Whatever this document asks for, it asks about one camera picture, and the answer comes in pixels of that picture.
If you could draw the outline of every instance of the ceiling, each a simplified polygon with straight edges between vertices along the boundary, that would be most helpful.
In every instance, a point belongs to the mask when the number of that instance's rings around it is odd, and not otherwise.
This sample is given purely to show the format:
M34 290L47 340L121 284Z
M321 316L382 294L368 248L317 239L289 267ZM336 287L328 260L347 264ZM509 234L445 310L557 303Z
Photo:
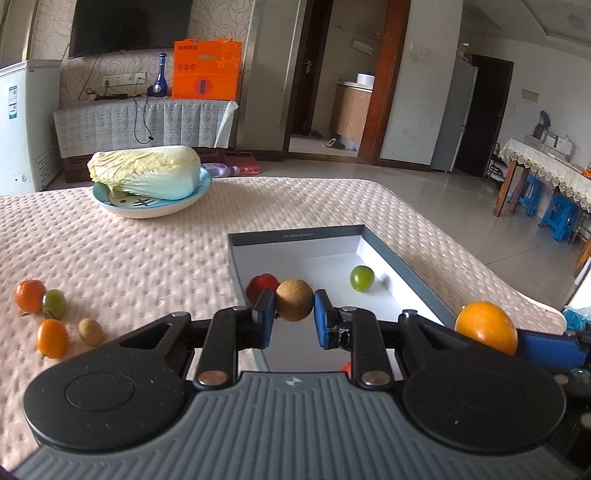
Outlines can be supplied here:
M462 28L591 60L591 0L465 0Z

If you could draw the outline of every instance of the patterned wallpaper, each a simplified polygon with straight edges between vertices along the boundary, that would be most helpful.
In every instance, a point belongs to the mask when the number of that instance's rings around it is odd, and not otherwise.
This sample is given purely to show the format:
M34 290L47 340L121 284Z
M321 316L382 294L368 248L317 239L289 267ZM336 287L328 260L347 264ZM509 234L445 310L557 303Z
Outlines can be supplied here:
M229 37L245 42L253 3L254 0L193 0L187 36L199 40ZM60 60L67 57L75 6L76 0L40 0L31 45L32 59ZM80 100L86 100L88 88L103 94L103 75L148 72L146 83L138 86L139 91L145 91L156 80L158 54L161 52L136 50L104 54L98 59L96 56L71 60L64 58L61 66L60 107L71 105L79 97ZM166 53L168 59L172 60L173 52L170 50ZM168 61L166 79L169 85L172 81L172 66L172 61ZM135 86L109 89L109 93L123 92L135 93Z

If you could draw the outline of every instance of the electrical outlet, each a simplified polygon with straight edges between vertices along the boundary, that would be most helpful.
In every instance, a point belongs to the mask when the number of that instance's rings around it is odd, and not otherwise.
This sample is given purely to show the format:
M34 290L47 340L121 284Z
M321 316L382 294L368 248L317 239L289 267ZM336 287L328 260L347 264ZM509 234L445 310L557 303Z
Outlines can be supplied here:
M16 184L31 183L31 177L28 173L19 173L18 175L12 176L12 182Z
M423 48L420 45L417 45L415 42L410 42L410 50L418 55L423 55L424 57L431 56L431 50L427 48Z
M109 81L110 87L115 87L117 85L142 85L146 83L146 76L146 72L104 75L102 86L105 86L107 80Z

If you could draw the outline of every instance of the metal screw head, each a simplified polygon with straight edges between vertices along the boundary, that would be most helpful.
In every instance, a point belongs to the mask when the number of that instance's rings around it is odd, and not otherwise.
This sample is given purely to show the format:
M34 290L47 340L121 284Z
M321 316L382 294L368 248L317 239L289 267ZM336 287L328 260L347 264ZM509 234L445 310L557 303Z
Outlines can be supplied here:
M588 430L591 429L591 413L589 413L589 412L583 413L579 420L580 420L581 425L583 427L585 427Z
M226 372L222 372L221 370L205 370L197 377L197 381L201 383L201 385L205 385L207 387L217 387L219 385L223 385L230 379L230 375Z
M558 385L566 385L569 382L569 378L565 374L556 374L554 376L554 381L558 383Z
M403 310L402 314L409 319L410 317L414 317L418 312L416 310L413 309L407 309L407 310Z
M390 375L383 370L370 370L361 375L361 381L370 387L383 387L390 383Z

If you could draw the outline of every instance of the blue bottle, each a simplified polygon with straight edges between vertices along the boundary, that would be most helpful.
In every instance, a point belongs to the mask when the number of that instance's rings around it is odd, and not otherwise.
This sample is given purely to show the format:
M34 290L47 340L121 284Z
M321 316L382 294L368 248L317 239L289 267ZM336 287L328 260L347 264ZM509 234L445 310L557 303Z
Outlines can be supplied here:
M155 97L166 97L168 93L168 84L166 83L166 78L164 77L164 67L166 65L166 54L160 54L160 71L158 72L158 77L154 82L154 96Z

